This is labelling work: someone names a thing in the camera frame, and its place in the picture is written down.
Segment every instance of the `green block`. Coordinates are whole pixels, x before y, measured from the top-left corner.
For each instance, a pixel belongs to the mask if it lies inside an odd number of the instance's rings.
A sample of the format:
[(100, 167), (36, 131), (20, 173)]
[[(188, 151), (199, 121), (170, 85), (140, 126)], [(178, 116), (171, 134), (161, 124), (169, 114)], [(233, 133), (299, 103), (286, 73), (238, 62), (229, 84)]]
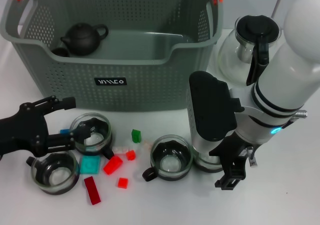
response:
[(132, 129), (131, 135), (134, 143), (137, 144), (141, 142), (141, 132), (139, 130)]

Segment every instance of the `red block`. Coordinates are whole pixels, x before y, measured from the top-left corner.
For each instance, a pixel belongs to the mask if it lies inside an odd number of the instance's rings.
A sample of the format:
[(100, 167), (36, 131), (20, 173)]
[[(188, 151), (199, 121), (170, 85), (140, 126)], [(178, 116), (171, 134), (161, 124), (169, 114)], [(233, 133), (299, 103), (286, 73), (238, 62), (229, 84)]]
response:
[(90, 176), (84, 180), (84, 183), (85, 183), (86, 189), (88, 190), (92, 205), (100, 203), (101, 200), (99, 197), (99, 193), (98, 193), (94, 178)]
[(131, 151), (128, 151), (125, 153), (126, 155), (126, 158), (129, 160), (129, 161), (132, 161), (132, 160), (135, 160), (136, 159), (136, 153), (134, 150), (131, 150)]
[(118, 188), (127, 189), (128, 187), (128, 178), (120, 177), (118, 181)]
[(112, 174), (115, 170), (120, 168), (122, 165), (123, 161), (121, 160), (120, 157), (118, 156), (113, 156), (109, 162), (105, 165), (103, 170), (105, 171), (106, 174), (110, 175)]

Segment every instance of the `blue block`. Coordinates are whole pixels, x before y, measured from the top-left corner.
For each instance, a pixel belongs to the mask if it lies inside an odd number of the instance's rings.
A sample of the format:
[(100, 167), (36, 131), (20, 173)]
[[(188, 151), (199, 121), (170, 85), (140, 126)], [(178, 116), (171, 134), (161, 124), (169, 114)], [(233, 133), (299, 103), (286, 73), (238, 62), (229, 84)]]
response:
[(83, 156), (80, 174), (98, 174), (100, 170), (100, 156)]
[(60, 133), (61, 134), (67, 134), (67, 133), (69, 133), (69, 131), (70, 131), (69, 129), (61, 129)]

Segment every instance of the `teal block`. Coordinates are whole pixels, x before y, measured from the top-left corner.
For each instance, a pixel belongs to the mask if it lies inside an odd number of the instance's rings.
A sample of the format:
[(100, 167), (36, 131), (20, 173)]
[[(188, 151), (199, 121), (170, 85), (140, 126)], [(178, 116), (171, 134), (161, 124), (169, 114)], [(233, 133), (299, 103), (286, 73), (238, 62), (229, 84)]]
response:
[(100, 156), (83, 156), (80, 174), (98, 174), (100, 170)]
[(132, 141), (134, 143), (140, 143), (141, 142), (141, 132), (139, 130), (132, 130), (131, 132)]

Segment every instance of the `glass teapot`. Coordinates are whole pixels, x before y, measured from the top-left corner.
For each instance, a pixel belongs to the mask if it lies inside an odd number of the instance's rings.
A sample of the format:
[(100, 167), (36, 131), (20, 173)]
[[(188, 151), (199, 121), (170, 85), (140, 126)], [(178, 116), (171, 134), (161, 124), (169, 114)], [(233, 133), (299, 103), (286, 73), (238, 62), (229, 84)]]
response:
[(270, 17), (239, 17), (217, 56), (221, 73), (234, 85), (256, 82), (269, 64), (269, 48), (280, 36), (281, 28)]

